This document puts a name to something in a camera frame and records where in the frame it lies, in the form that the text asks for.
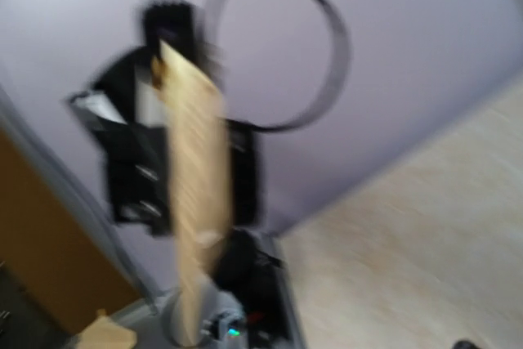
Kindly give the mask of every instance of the wall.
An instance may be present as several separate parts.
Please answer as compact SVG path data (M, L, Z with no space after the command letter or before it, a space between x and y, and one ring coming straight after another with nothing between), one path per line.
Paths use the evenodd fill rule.
M523 74L282 241L311 348L521 347L522 107Z
M99 152L61 100L137 42L133 18L144 1L0 0L9 92L99 200ZM264 139L268 228L335 199L500 86L523 61L514 0L332 1L351 27L350 81L320 123ZM309 0L231 0L220 39L231 115L270 122L299 111L323 76L328 42ZM140 228L120 233L169 285L169 242Z

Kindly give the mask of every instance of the black strap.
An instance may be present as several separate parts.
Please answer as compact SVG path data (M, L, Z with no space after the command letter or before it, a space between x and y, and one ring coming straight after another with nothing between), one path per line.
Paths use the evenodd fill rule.
M208 43L214 44L217 40L218 21L225 2L226 0L206 0L204 3L205 19L200 32ZM306 110L286 123L269 126L253 125L257 132L285 132L305 127L329 111L343 89L351 58L348 32L341 16L327 0L316 0L316 2L327 16L333 38L333 57L328 76L315 101Z

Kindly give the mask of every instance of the white wall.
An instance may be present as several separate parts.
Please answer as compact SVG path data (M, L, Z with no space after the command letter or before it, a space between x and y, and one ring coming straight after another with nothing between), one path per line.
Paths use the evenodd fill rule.
M100 200L100 157L60 100L137 42L134 13L144 1L0 0L9 92ZM320 123L265 138L269 227L287 226L335 199L493 91L523 61L514 0L332 1L351 27L350 81ZM221 32L232 115L270 122L312 98L329 36L309 0L231 0ZM168 242L138 228L122 233L167 285Z

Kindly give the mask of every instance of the brown wooden panel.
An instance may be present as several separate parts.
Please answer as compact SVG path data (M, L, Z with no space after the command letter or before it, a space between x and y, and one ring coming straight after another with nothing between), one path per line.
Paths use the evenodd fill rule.
M139 298L0 130L0 255L68 332Z

